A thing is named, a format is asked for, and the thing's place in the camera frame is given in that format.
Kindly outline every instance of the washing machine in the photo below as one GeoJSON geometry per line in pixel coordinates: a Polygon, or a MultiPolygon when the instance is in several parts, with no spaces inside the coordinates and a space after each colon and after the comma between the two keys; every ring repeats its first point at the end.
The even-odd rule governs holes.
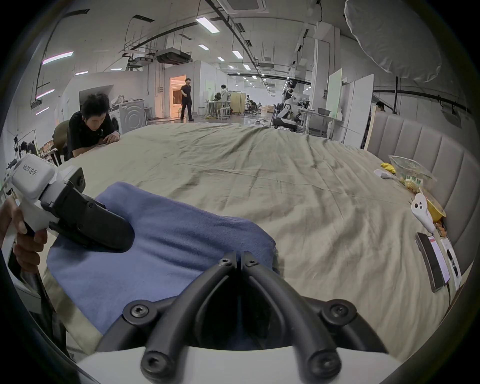
{"type": "Polygon", "coordinates": [[[120,134],[147,125],[143,100],[117,104],[110,109],[109,115],[114,129],[118,129],[120,134]]]}

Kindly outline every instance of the white controller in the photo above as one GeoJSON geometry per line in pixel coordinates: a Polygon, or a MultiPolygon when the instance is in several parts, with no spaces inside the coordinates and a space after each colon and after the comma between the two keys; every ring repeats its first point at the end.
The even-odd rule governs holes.
{"type": "Polygon", "coordinates": [[[430,233],[435,232],[435,224],[433,223],[432,215],[428,211],[427,198],[423,193],[417,193],[412,202],[412,213],[423,224],[423,226],[430,233]]]}

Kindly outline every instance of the hand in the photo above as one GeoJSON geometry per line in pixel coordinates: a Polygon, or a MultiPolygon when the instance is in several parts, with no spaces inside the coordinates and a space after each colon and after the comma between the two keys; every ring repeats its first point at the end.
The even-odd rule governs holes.
{"type": "Polygon", "coordinates": [[[13,197],[9,196],[0,206],[0,244],[3,243],[3,238],[12,220],[18,231],[13,245],[13,254],[22,269],[27,272],[38,272],[37,266],[40,264],[40,256],[37,252],[41,252],[43,245],[47,243],[47,230],[37,231],[34,237],[27,236],[22,211],[13,197]]]}
{"type": "Polygon", "coordinates": [[[120,133],[118,131],[115,131],[111,133],[110,135],[107,135],[105,139],[103,139],[102,143],[103,144],[112,144],[115,143],[119,140],[120,133]]]}

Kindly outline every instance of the white panel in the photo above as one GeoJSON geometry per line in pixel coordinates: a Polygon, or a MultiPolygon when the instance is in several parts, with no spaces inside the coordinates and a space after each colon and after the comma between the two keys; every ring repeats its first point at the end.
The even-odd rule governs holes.
{"type": "Polygon", "coordinates": [[[350,129],[347,129],[347,133],[345,134],[345,139],[343,140],[343,144],[360,148],[362,140],[363,140],[363,134],[359,134],[354,131],[351,131],[350,129]]]}
{"type": "Polygon", "coordinates": [[[372,103],[373,74],[357,80],[353,86],[352,107],[347,128],[363,138],[372,103]]]}
{"type": "Polygon", "coordinates": [[[342,69],[328,77],[328,93],[325,108],[330,111],[330,116],[336,119],[338,103],[340,102],[340,88],[342,87],[342,69]]]}

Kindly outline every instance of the wrinkled sheet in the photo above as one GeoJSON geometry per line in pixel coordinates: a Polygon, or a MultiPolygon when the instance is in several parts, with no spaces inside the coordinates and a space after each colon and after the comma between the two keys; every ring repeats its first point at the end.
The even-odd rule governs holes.
{"type": "MultiPolygon", "coordinates": [[[[367,151],[294,132],[179,123],[129,132],[61,167],[83,167],[89,196],[124,181],[253,221],[275,240],[280,273],[297,292],[351,301],[404,361],[435,331],[449,298],[445,287],[431,291],[415,243],[426,230],[411,213],[412,194],[377,177],[380,163],[367,151]]],[[[44,283],[67,330],[92,353],[99,331],[48,270],[44,283]]]]}

